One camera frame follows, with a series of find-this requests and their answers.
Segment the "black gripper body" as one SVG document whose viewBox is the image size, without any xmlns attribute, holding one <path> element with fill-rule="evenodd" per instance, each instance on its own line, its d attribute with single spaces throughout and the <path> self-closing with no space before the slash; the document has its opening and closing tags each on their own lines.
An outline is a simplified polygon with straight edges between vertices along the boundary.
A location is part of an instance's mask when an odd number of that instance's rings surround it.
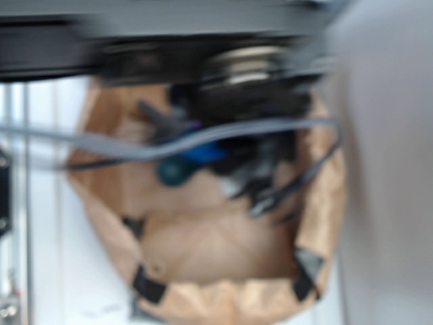
<svg viewBox="0 0 433 325">
<path fill-rule="evenodd" d="M 203 88 L 196 84 L 173 85 L 170 102 L 200 129 L 239 121 L 282 116 L 305 116 L 311 105 L 306 93 L 293 93 L 282 81 L 271 83 Z M 257 155 L 267 135 L 247 135 L 220 139 L 174 155 L 188 163 L 246 163 Z"/>
</svg>

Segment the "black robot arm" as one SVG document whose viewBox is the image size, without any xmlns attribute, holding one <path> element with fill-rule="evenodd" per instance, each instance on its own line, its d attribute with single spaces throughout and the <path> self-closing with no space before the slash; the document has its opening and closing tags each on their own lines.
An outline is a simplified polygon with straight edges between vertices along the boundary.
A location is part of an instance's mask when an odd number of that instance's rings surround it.
<svg viewBox="0 0 433 325">
<path fill-rule="evenodd" d="M 2 1 L 1 82 L 199 83 L 213 57 L 259 48 L 280 78 L 315 76 L 336 16 L 314 1 Z"/>
</svg>

